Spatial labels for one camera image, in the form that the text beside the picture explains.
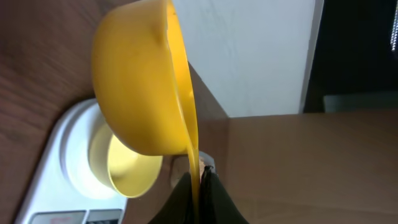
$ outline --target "wooden surface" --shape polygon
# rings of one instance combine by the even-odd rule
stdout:
[[[226,186],[250,223],[398,223],[398,111],[231,119]]]
[[[18,212],[56,120],[74,103],[94,97],[91,39],[106,12],[125,2],[0,1],[0,223],[11,223]],[[208,120],[225,113],[211,103],[214,98],[200,78],[193,80],[200,105],[200,145],[207,152],[217,149],[216,155],[223,157],[226,129]],[[169,187],[169,161],[165,159],[156,186],[129,201],[125,223],[146,223],[163,205],[168,192],[157,189]]]

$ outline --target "white kitchen scale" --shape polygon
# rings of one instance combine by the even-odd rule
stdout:
[[[95,99],[55,125],[16,224],[119,224],[127,198],[103,185],[88,163],[90,141],[107,125]]]

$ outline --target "yellow measuring cup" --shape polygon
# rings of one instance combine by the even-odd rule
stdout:
[[[99,107],[123,144],[147,156],[198,154],[192,83],[171,1],[111,11],[95,34],[92,72]]]

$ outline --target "yellow bowl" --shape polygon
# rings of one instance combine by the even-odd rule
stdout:
[[[95,34],[92,72],[106,122],[148,156],[198,150],[192,83],[171,1],[141,0],[111,11]]]
[[[97,179],[117,193],[139,197],[156,181],[162,156],[144,156],[127,148],[107,124],[97,130],[90,144],[90,168]]]

